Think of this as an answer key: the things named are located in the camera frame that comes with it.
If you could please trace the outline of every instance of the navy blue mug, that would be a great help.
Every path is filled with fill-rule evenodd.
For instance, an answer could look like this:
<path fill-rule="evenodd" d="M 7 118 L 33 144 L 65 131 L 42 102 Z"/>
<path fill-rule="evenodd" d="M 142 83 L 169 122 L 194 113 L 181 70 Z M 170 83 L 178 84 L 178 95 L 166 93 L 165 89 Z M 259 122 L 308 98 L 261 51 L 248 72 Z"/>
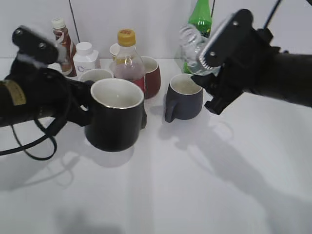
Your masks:
<path fill-rule="evenodd" d="M 166 96 L 166 122 L 171 123 L 175 118 L 192 119 L 200 113 L 204 92 L 191 76 L 180 74 L 171 79 Z"/>
<path fill-rule="evenodd" d="M 146 126 L 142 90 L 127 80 L 107 78 L 92 85 L 91 96 L 91 124 L 84 129 L 88 141 L 108 152 L 134 145 Z"/>

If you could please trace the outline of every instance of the black cable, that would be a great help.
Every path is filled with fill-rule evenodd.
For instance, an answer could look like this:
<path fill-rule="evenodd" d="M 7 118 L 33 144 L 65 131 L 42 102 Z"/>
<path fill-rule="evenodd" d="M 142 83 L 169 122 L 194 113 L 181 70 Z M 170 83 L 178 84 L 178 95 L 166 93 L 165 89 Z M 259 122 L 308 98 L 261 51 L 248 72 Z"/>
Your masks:
<path fill-rule="evenodd" d="M 58 82 L 60 82 L 60 85 L 62 88 L 64 88 L 64 90 L 67 92 L 67 104 L 66 104 L 66 109 L 65 109 L 65 112 L 64 112 L 64 115 L 62 117 L 60 117 L 61 119 L 63 119 L 64 121 L 64 124 L 67 122 L 66 119 L 68 117 L 68 114 L 69 114 L 69 111 L 70 111 L 70 108 L 71 108 L 71 103 L 72 103 L 72 92 L 71 92 L 71 87 L 70 87 L 70 84 L 64 79 L 64 77 L 62 77 L 61 80 L 57 80 Z M 13 135 L 14 135 L 14 138 L 15 140 L 17 141 L 17 143 L 19 144 L 19 147 L 17 148 L 14 148 L 14 149 L 10 149 L 10 150 L 5 150 L 5 151 L 0 151 L 0 156 L 3 156 L 3 155 L 9 155 L 9 154 L 14 154 L 14 153 L 17 153 L 17 152 L 20 152 L 20 151 L 24 151 L 29 157 L 31 157 L 32 159 L 35 159 L 35 160 L 40 160 L 40 161 L 43 161 L 43 160 L 49 160 L 56 152 L 57 150 L 57 143 L 56 143 L 56 140 L 54 139 L 54 137 L 52 135 L 50 135 L 48 132 L 47 132 L 47 129 L 38 121 L 38 118 L 35 117 L 34 118 L 34 121 L 35 121 L 35 124 L 37 125 L 37 127 L 45 133 L 45 135 L 43 135 L 42 137 L 40 137 L 39 139 L 27 144 L 27 145 L 22 145 L 20 140 L 18 139 L 17 137 L 17 134 L 15 132 L 15 128 L 13 125 L 10 125 L 11 126 L 11 129 L 13 131 Z M 29 148 L 32 148 L 40 143 L 42 143 L 44 140 L 46 139 L 50 139 L 51 142 L 53 143 L 53 146 L 54 146 L 54 150 L 53 150 L 53 153 L 48 156 L 48 157 L 36 157 L 30 153 L 28 153 L 26 150 L 29 149 Z"/>
<path fill-rule="evenodd" d="M 75 20 L 75 16 L 74 16 L 74 11 L 73 11 L 73 7 L 72 7 L 72 3 L 70 2 L 70 0 L 68 0 L 68 2 L 69 2 L 70 11 L 72 12 L 72 18 L 73 18 L 73 21 L 74 21 L 74 26 L 75 26 L 75 31 L 76 31 L 77 39 L 78 39 L 78 42 L 80 43 L 80 39 L 79 39 L 79 34 L 78 34 L 78 30 L 77 30 L 77 25 L 76 25 L 76 20 Z"/>
<path fill-rule="evenodd" d="M 24 149 L 23 151 L 32 159 L 34 160 L 38 160 L 38 161 L 46 161 L 46 160 L 49 160 L 50 158 L 53 157 L 53 155 L 56 153 L 57 149 L 58 149 L 58 144 L 55 140 L 55 138 L 53 136 L 50 136 L 48 135 L 48 133 L 46 132 L 46 128 L 39 122 L 39 120 L 36 118 L 34 119 L 36 125 L 39 127 L 39 129 L 41 131 L 43 131 L 45 133 L 45 136 L 48 136 L 48 138 L 51 140 L 52 144 L 53 144 L 53 147 L 54 147 L 54 150 L 52 152 L 52 154 L 48 157 L 37 157 L 37 156 L 34 156 L 32 155 L 31 153 L 29 153 L 26 149 Z M 16 140 L 16 142 L 18 143 L 18 145 L 22 148 L 23 145 L 21 144 L 16 132 L 15 132 L 15 128 L 13 125 L 11 125 L 11 128 L 12 128 L 12 131 L 13 131 L 13 135 L 14 135 L 14 138 Z"/>
<path fill-rule="evenodd" d="M 211 9 L 211 18 L 212 18 L 213 15 L 214 15 L 214 11 L 215 11 L 215 0 L 214 0 L 214 2 L 213 2 L 213 7 L 212 7 L 212 9 Z"/>
<path fill-rule="evenodd" d="M 263 26 L 263 28 L 267 28 L 267 27 L 269 26 L 269 24 L 270 24 L 270 22 L 271 22 L 271 20 L 272 20 L 272 18 L 273 18 L 273 16 L 274 16 L 274 14 L 276 13 L 276 10 L 277 10 L 278 6 L 280 5 L 281 1 L 282 1 L 282 0 L 277 0 L 277 1 L 276 1 L 276 3 L 275 3 L 275 5 L 274 5 L 273 9 L 271 10 L 271 13 L 270 13 L 270 15 L 269 15 L 267 21 L 265 22 L 265 24 L 264 24 L 264 26 Z"/>

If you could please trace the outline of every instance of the yellow bottle cap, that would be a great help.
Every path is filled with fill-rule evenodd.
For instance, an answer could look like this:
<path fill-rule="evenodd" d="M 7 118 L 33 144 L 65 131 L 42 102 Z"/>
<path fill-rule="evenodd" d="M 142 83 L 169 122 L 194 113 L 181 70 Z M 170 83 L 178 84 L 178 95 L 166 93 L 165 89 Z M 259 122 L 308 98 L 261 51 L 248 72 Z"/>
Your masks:
<path fill-rule="evenodd" d="M 129 47 L 136 44 L 136 34 L 131 29 L 122 29 L 118 32 L 118 44 Z"/>

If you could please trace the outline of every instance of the plastic bottle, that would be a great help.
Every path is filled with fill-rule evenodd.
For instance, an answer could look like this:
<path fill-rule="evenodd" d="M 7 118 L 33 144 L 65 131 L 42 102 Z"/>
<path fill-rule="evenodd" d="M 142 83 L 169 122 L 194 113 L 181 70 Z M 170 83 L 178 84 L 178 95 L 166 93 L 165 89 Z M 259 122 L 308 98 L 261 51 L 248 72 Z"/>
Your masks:
<path fill-rule="evenodd" d="M 210 14 L 209 0 L 197 1 L 188 23 L 194 25 L 203 37 L 208 38 L 210 36 L 213 21 Z M 192 73 L 186 63 L 184 64 L 184 72 Z"/>
<path fill-rule="evenodd" d="M 70 39 L 68 29 L 66 28 L 63 18 L 56 18 L 52 20 L 53 33 L 58 43 L 66 48 L 65 62 L 61 64 L 62 73 L 67 77 L 75 77 L 76 71 L 73 62 L 73 56 L 76 53 L 75 44 Z"/>
<path fill-rule="evenodd" d="M 139 86 L 145 93 L 145 67 L 137 54 L 136 35 L 133 30 L 122 29 L 118 32 L 120 51 L 115 59 L 114 76 L 126 79 Z"/>
<path fill-rule="evenodd" d="M 76 54 L 73 57 L 78 78 L 86 71 L 101 68 L 98 51 L 94 50 L 89 42 L 81 42 L 76 46 Z"/>
<path fill-rule="evenodd" d="M 208 39 L 192 24 L 187 24 L 180 30 L 180 46 L 182 49 L 182 59 L 188 66 L 192 74 L 205 76 L 211 72 L 217 75 L 219 67 L 206 69 L 198 60 L 197 55 L 207 43 Z"/>

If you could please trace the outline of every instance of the robotic arm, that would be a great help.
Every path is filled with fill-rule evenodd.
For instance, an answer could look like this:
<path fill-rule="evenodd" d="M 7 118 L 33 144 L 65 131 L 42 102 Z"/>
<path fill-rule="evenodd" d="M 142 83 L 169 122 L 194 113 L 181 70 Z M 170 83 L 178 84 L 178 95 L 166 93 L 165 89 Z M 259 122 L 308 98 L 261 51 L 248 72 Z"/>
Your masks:
<path fill-rule="evenodd" d="M 48 160 L 56 151 L 54 136 L 67 121 L 79 126 L 90 123 L 91 114 L 86 108 L 92 98 L 90 94 L 92 84 L 67 79 L 58 71 L 47 68 L 48 64 L 62 61 L 65 53 L 62 52 L 62 48 L 57 48 L 27 27 L 21 26 L 16 29 L 12 41 L 19 47 L 19 51 L 11 66 L 10 74 L 5 80 L 0 81 L 0 127 L 12 127 L 19 147 L 0 151 L 0 155 L 25 151 L 33 159 Z M 55 119 L 44 128 L 38 121 L 42 117 Z M 44 136 L 22 146 L 13 125 L 29 120 L 35 121 L 44 132 Z M 55 147 L 51 156 L 40 158 L 26 151 L 48 138 Z"/>
<path fill-rule="evenodd" d="M 243 92 L 312 107 L 312 55 L 280 53 L 270 46 L 273 35 L 267 26 L 280 2 L 263 29 L 253 29 L 249 10 L 238 11 L 198 53 L 197 61 L 207 70 L 221 67 L 217 76 L 192 77 L 213 96 L 205 104 L 210 112 L 221 114 Z"/>
<path fill-rule="evenodd" d="M 255 30 L 251 12 L 238 11 L 222 23 L 198 53 L 198 62 L 207 70 L 220 67 L 216 76 L 211 73 L 192 77 L 213 96 L 205 104 L 212 113 L 221 114 L 244 92 L 312 107 L 312 55 L 280 53 L 280 48 L 270 46 L 273 35 L 267 25 L 273 13 L 263 29 Z M 86 108 L 92 101 L 92 84 L 67 79 L 47 68 L 62 61 L 65 53 L 30 29 L 19 27 L 12 41 L 19 51 L 10 74 L 0 81 L 0 127 L 12 127 L 19 147 L 0 151 L 0 156 L 25 151 L 48 138 L 55 153 L 53 137 L 68 121 L 79 126 L 90 123 L 92 114 Z M 38 121 L 42 117 L 55 119 L 44 128 Z M 29 120 L 35 121 L 44 136 L 22 146 L 13 125 Z M 47 160 L 53 154 L 46 158 L 27 155 Z"/>

